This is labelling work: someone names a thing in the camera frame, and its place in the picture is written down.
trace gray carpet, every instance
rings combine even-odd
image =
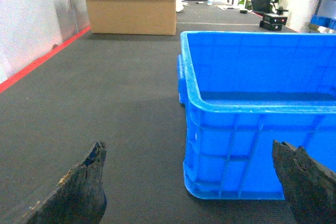
[[[205,201],[184,188],[180,32],[264,31],[259,21],[191,2],[176,36],[88,32],[1,93],[0,223],[42,200],[96,141],[108,148],[101,223],[295,223],[285,201]]]

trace blue plastic crate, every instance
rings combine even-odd
[[[330,23],[329,23],[329,28],[336,30],[336,19],[332,18]]]
[[[331,21],[331,18],[313,15],[310,22],[318,26],[329,27],[330,21]]]
[[[274,139],[336,170],[336,35],[181,33],[184,179],[201,199],[284,199]]]

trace open cardboard box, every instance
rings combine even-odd
[[[86,4],[93,33],[176,33],[176,0],[86,0]]]

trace metal shelf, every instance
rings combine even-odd
[[[312,23],[309,23],[308,28],[314,31],[318,31],[321,34],[336,34],[336,30],[324,26],[318,26]]]

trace red floor stripe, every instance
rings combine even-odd
[[[44,62],[46,62],[48,59],[50,59],[52,56],[60,52],[65,47],[69,46],[72,42],[74,42],[76,39],[87,33],[91,29],[90,26],[83,29],[67,41],[63,42],[61,45],[53,49],[52,51],[46,53],[42,57],[34,60],[32,63],[30,63],[27,67],[20,70],[18,73],[14,74],[13,76],[9,77],[6,81],[3,83],[0,83],[0,93],[8,89],[11,85],[13,85],[18,80],[22,79],[24,76],[32,72],[34,69],[38,68],[40,65],[42,65]]]

